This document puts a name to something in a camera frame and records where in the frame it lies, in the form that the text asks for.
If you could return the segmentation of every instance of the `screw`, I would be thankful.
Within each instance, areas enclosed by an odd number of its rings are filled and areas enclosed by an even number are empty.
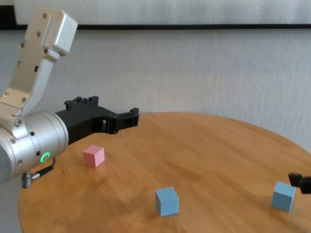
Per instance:
[[[16,127],[19,127],[21,125],[21,120],[17,120],[16,122],[15,122],[15,126]]]

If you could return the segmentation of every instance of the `round table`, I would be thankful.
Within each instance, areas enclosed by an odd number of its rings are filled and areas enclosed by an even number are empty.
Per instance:
[[[90,145],[105,162],[84,165]],[[68,147],[54,171],[22,190],[24,233],[306,233],[311,196],[291,212],[271,207],[288,173],[311,175],[311,157],[263,128],[219,116],[142,114],[139,126]],[[160,217],[155,190],[174,187],[179,213]]]

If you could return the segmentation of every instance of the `black stripe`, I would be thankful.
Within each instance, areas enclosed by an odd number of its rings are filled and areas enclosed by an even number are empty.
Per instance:
[[[14,6],[0,6],[0,30],[25,30],[17,25]],[[79,25],[78,30],[202,30],[202,29],[311,29],[311,24],[213,24],[213,25]]]

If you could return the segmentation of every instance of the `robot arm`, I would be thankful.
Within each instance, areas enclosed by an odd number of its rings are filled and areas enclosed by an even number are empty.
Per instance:
[[[61,10],[38,8],[29,24],[20,58],[0,99],[0,184],[22,174],[22,187],[53,170],[68,144],[92,133],[115,134],[138,125],[138,108],[115,114],[98,106],[98,97],[66,101],[60,112],[29,114],[41,100],[53,64],[65,56],[77,22]],[[32,174],[35,166],[52,165]]]
[[[299,187],[302,194],[311,194],[311,177],[302,176],[299,173],[290,173],[288,175],[291,186]]]

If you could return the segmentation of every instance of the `blue cube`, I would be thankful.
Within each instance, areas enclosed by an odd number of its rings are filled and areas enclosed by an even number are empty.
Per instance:
[[[161,217],[178,213],[179,198],[173,187],[155,191],[155,204]]]
[[[274,188],[272,206],[285,210],[291,211],[293,200],[295,196],[296,187],[289,184],[277,182]]]

